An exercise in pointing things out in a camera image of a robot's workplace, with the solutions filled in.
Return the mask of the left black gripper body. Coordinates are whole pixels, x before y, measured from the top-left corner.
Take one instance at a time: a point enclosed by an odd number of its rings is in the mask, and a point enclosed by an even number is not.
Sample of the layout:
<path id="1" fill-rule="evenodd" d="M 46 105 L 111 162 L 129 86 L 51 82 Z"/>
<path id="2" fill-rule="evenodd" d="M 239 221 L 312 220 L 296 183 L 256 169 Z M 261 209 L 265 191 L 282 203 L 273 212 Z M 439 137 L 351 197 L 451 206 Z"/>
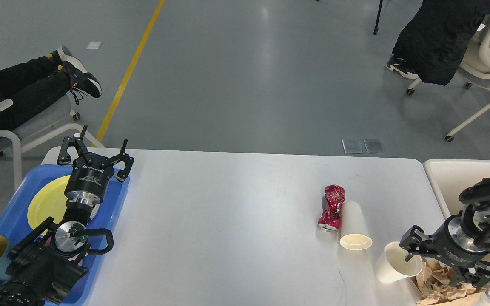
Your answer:
<path id="1" fill-rule="evenodd" d="M 114 174 L 113 165 L 107 162 L 88 165 L 84 161 L 74 161 L 72 167 L 71 176 L 64 189 L 68 202 L 91 208 L 103 202 L 109 180 Z"/>

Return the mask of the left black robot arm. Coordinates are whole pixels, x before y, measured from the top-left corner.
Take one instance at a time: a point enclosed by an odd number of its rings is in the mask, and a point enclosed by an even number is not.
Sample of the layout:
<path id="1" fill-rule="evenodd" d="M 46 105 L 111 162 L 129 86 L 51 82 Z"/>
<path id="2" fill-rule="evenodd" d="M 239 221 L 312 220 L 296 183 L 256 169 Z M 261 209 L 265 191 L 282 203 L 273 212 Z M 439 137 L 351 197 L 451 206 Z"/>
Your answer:
<path id="1" fill-rule="evenodd" d="M 9 277 L 0 285 L 0 306 L 61 304 L 73 286 L 89 272 L 80 262 L 89 255 L 103 255 L 114 247 L 110 229 L 89 228 L 94 208 L 105 198 L 111 178 L 125 182 L 134 158 L 124 140 L 117 155 L 92 153 L 79 136 L 65 137 L 57 165 L 71 165 L 64 189 L 66 210 L 62 220 L 47 217 L 12 248 L 5 268 Z"/>

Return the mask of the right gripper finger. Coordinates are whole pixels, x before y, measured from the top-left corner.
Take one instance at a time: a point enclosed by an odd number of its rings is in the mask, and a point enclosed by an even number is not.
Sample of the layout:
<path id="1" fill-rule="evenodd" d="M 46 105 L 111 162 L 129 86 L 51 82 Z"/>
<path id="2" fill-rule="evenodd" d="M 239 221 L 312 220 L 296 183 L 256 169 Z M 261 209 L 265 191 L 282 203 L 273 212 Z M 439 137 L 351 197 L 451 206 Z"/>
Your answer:
<path id="1" fill-rule="evenodd" d="M 449 260 L 447 263 L 454 272 L 449 283 L 452 287 L 458 283 L 470 283 L 474 288 L 480 289 L 490 282 L 490 262 Z"/>
<path id="2" fill-rule="evenodd" d="M 409 262 L 416 255 L 424 258 L 435 258 L 437 256 L 432 237 L 426 235 L 418 225 L 413 225 L 403 234 L 399 246 L 406 252 L 404 258 L 406 262 Z"/>

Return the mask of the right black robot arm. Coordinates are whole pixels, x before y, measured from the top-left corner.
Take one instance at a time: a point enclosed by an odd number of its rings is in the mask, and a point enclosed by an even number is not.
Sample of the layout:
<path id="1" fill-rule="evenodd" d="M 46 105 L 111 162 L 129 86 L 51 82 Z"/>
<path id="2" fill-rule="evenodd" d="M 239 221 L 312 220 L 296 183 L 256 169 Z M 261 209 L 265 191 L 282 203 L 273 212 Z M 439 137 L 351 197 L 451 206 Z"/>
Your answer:
<path id="1" fill-rule="evenodd" d="M 451 286 L 470 283 L 479 289 L 490 282 L 490 178 L 461 192 L 464 209 L 451 215 L 433 235 L 426 235 L 418 225 L 401 238 L 405 261 L 413 256 L 437 259 L 454 271 Z"/>

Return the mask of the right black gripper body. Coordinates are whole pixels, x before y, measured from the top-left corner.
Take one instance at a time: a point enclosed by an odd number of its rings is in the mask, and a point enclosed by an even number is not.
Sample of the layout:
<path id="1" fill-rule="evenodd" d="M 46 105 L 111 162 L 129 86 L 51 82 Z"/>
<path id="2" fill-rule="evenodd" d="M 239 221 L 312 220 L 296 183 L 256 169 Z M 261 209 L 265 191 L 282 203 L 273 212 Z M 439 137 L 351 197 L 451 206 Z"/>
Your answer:
<path id="1" fill-rule="evenodd" d="M 474 244 L 475 238 L 479 238 L 489 225 L 477 225 L 474 221 L 463 222 L 463 215 L 451 216 L 430 235 L 427 257 L 437 259 L 448 266 L 490 269 L 490 262 L 484 261 L 489 252 Z"/>

